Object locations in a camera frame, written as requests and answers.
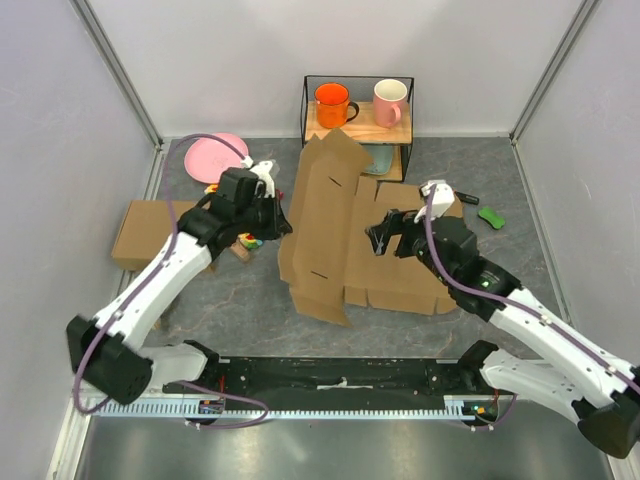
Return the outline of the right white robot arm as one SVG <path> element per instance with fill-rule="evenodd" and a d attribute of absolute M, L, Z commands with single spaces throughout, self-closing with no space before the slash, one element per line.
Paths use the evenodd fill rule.
<path fill-rule="evenodd" d="M 365 230 L 375 255 L 414 257 L 448 289 L 457 306 L 510 334 L 548 363 L 518 360 L 487 342 L 470 348 L 458 381 L 477 394 L 491 386 L 522 395 L 572 423 L 605 454 L 626 458 L 639 441 L 639 369 L 588 340 L 547 309 L 504 268 L 483 257 L 458 217 L 429 219 L 390 210 Z"/>

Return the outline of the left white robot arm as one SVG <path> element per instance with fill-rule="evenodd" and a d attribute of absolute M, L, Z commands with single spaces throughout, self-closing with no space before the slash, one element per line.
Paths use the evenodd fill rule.
<path fill-rule="evenodd" d="M 198 393 L 216 388 L 215 352 L 194 341 L 158 348 L 143 343 L 178 294 L 239 235 L 265 241 L 291 233 L 276 192 L 277 170 L 275 162 L 261 161 L 224 171 L 215 192 L 170 217 L 173 228 L 166 242 L 123 293 L 92 318 L 76 316 L 69 322 L 76 383 L 85 381 L 121 405 L 179 381 Z"/>

